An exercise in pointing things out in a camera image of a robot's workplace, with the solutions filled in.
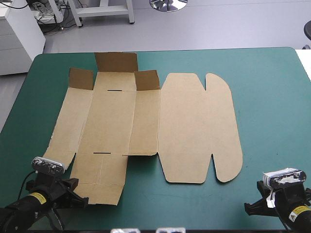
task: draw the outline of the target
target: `chrome chair base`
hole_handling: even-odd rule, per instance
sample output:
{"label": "chrome chair base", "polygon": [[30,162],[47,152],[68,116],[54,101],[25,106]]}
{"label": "chrome chair base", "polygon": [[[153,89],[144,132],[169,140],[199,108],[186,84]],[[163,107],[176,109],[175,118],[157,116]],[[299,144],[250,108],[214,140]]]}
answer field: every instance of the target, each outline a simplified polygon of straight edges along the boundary
{"label": "chrome chair base", "polygon": [[172,12],[184,8],[188,0],[149,0],[149,3],[158,11]]}

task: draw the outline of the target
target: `yellow warning label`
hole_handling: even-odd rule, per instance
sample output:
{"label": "yellow warning label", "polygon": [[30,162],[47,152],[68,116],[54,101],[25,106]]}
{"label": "yellow warning label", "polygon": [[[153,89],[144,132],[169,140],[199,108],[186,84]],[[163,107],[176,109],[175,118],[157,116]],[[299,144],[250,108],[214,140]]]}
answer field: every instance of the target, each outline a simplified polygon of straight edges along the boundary
{"label": "yellow warning label", "polygon": [[29,196],[33,196],[34,198],[37,198],[41,205],[47,202],[45,197],[41,193],[31,193]]}
{"label": "yellow warning label", "polygon": [[302,205],[302,206],[298,206],[297,208],[293,210],[293,212],[296,215],[300,215],[302,212],[305,212],[305,211],[311,211],[311,209],[308,206]]}

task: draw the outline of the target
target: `gray floor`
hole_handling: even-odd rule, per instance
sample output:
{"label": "gray floor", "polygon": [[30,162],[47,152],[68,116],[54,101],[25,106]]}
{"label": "gray floor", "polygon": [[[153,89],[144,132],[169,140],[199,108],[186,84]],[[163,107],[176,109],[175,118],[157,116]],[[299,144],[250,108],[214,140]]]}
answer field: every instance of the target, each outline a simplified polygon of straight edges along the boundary
{"label": "gray floor", "polygon": [[[81,2],[94,6],[99,1]],[[311,0],[189,0],[186,8],[174,13],[153,10],[148,0],[133,0],[133,5],[135,24],[129,24],[127,16],[86,18],[82,28],[74,26],[46,36],[45,53],[300,49],[309,43],[303,27],[311,20]],[[24,78],[24,74],[0,76],[0,131]]]}

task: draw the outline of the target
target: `cardboard panel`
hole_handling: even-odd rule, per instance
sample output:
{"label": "cardboard panel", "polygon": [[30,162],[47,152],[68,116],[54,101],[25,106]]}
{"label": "cardboard panel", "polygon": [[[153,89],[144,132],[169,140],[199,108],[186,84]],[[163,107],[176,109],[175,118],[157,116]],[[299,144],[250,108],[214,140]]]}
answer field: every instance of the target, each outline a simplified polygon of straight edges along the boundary
{"label": "cardboard panel", "polygon": [[45,158],[61,162],[67,169],[78,151],[93,91],[69,87]]}
{"label": "cardboard panel", "polygon": [[138,91],[129,155],[157,153],[160,90]]}
{"label": "cardboard panel", "polygon": [[242,149],[231,91],[215,74],[206,75],[210,151],[221,182],[235,178],[242,168]]}
{"label": "cardboard panel", "polygon": [[71,67],[69,70],[69,86],[93,90],[93,71]]}
{"label": "cardboard panel", "polygon": [[134,73],[98,72],[95,88],[98,91],[136,91]]}
{"label": "cardboard panel", "polygon": [[158,153],[167,181],[203,183],[207,150],[206,92],[195,74],[169,74],[161,90]]}
{"label": "cardboard panel", "polygon": [[117,205],[124,185],[80,183],[74,190],[81,197],[89,197],[89,204]]}
{"label": "cardboard panel", "polygon": [[128,153],[136,92],[94,90],[79,153]]}
{"label": "cardboard panel", "polygon": [[160,81],[156,70],[135,72],[137,91],[159,90]]}
{"label": "cardboard panel", "polygon": [[96,52],[95,59],[100,72],[131,72],[138,71],[136,53],[127,52]]}
{"label": "cardboard panel", "polygon": [[231,91],[220,77],[169,74],[161,90],[158,153],[169,182],[203,183],[211,155],[217,178],[227,182],[242,167]]}
{"label": "cardboard panel", "polygon": [[118,203],[125,184],[134,119],[136,86],[133,73],[99,72],[92,105],[71,177],[76,193],[90,203]]}

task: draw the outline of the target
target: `green table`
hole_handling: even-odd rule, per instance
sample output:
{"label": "green table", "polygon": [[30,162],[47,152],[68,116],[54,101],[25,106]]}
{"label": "green table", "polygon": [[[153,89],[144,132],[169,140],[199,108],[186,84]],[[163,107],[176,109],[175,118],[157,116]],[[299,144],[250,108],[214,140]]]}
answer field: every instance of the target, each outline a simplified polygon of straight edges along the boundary
{"label": "green table", "polygon": [[[221,76],[230,86],[243,150],[233,181],[219,183],[210,164],[204,184],[165,181],[158,156],[131,157],[118,206],[61,211],[67,229],[282,229],[277,218],[249,217],[244,202],[260,198],[263,171],[296,167],[311,174],[311,85],[291,48],[138,52],[140,70]],[[69,67],[92,69],[93,53],[38,56],[0,134],[0,206],[13,202],[31,160],[49,144],[68,86]],[[34,228],[48,229],[45,220]]]}

